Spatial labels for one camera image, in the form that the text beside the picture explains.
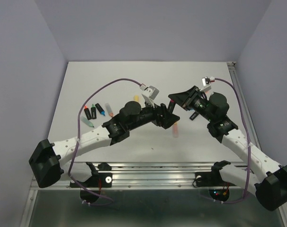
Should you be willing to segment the grey highlighter orange cap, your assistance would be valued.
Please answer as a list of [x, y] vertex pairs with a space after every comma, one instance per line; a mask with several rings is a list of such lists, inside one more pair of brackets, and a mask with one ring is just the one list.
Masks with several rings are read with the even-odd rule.
[[111, 108], [110, 104], [109, 103], [105, 103], [105, 108], [106, 108], [106, 111], [107, 111], [108, 115], [111, 118], [113, 118], [114, 114], [113, 114], [113, 111], [112, 111], [112, 108]]

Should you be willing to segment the black highlighter orange tip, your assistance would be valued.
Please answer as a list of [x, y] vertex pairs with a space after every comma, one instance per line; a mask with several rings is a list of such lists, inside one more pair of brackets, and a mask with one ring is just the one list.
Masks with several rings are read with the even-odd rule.
[[85, 113], [86, 118], [87, 118], [88, 120], [91, 120], [91, 119], [92, 119], [92, 117], [91, 117], [91, 112], [90, 112], [90, 110], [89, 110], [89, 108], [88, 108], [87, 106], [84, 106], [84, 113]]

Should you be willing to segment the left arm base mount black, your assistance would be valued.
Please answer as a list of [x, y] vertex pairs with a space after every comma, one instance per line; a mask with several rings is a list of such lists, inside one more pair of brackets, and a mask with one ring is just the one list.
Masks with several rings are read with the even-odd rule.
[[112, 187], [112, 167], [105, 162], [94, 165], [92, 162], [76, 163], [72, 176], [86, 188]]

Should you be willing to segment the pastel green highlighter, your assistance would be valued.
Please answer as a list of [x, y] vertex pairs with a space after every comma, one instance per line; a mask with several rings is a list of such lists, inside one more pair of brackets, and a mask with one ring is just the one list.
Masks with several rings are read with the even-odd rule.
[[90, 121], [90, 120], [88, 120], [86, 117], [81, 117], [81, 121], [84, 123], [84, 124], [86, 124], [88, 127], [92, 127], [92, 128], [94, 128], [94, 124]]

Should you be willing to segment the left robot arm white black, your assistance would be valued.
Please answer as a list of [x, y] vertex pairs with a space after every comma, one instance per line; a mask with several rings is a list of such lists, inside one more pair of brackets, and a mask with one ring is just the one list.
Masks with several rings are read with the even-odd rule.
[[77, 156], [122, 142], [130, 136], [130, 131], [150, 122], [168, 129], [179, 120], [180, 117], [171, 113], [165, 104], [142, 108], [138, 102], [130, 101], [109, 121], [80, 137], [53, 143], [48, 139], [40, 141], [29, 164], [39, 188], [46, 188], [68, 174], [64, 166]]

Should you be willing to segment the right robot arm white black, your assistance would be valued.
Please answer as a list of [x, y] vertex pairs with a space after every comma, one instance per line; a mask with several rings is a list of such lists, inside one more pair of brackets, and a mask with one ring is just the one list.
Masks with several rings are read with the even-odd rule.
[[168, 97], [182, 109], [194, 110], [207, 119], [210, 135], [247, 165], [246, 170], [243, 170], [229, 161], [215, 162], [211, 172], [199, 178], [200, 182], [214, 185], [225, 182], [241, 187], [244, 196], [249, 193], [254, 195], [269, 211], [274, 211], [287, 202], [287, 165], [283, 166], [269, 158], [229, 119], [229, 104], [224, 95], [212, 93], [206, 98], [204, 93], [194, 86]]

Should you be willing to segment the black highlighter purple cap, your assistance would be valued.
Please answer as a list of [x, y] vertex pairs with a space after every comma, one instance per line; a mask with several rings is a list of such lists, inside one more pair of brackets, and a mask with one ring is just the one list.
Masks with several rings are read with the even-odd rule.
[[199, 113], [197, 113], [197, 112], [194, 112], [191, 116], [190, 116], [190, 120], [194, 120], [195, 118], [197, 118], [199, 116]]

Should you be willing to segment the black highlighter pink cap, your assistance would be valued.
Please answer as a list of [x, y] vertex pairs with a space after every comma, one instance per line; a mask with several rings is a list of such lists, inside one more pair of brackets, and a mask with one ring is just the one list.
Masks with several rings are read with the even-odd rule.
[[175, 102], [171, 99], [167, 108], [168, 112], [173, 113], [174, 108], [175, 108]]

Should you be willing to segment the pastel pink highlighter orange cap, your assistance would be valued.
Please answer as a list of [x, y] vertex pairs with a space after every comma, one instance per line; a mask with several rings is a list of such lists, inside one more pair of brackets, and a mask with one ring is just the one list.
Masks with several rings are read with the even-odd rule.
[[175, 122], [172, 126], [172, 135], [174, 138], [179, 137], [179, 130], [178, 130], [178, 123], [177, 122]]

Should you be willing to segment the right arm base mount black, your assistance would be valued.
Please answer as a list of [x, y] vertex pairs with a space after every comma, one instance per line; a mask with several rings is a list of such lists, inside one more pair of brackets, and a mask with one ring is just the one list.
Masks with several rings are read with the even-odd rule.
[[196, 172], [195, 178], [192, 182], [192, 186], [198, 187], [224, 187], [235, 186], [235, 184], [224, 181], [219, 172]]

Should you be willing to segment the black highlighter blue cap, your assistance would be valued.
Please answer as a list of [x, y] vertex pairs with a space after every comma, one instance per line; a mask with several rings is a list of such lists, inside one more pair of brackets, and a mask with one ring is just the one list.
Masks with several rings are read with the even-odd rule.
[[100, 105], [99, 103], [96, 103], [96, 104], [95, 104], [95, 107], [96, 107], [96, 109], [98, 110], [98, 112], [99, 112], [101, 115], [105, 116], [105, 111], [104, 111], [104, 109], [101, 107], [101, 105]]

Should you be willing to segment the black highlighter green cap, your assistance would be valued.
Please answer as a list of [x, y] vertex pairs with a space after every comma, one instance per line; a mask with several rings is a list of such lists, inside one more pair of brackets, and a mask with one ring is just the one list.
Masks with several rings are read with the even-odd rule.
[[91, 105], [91, 117], [93, 120], [95, 120], [97, 118], [96, 107], [94, 104]]

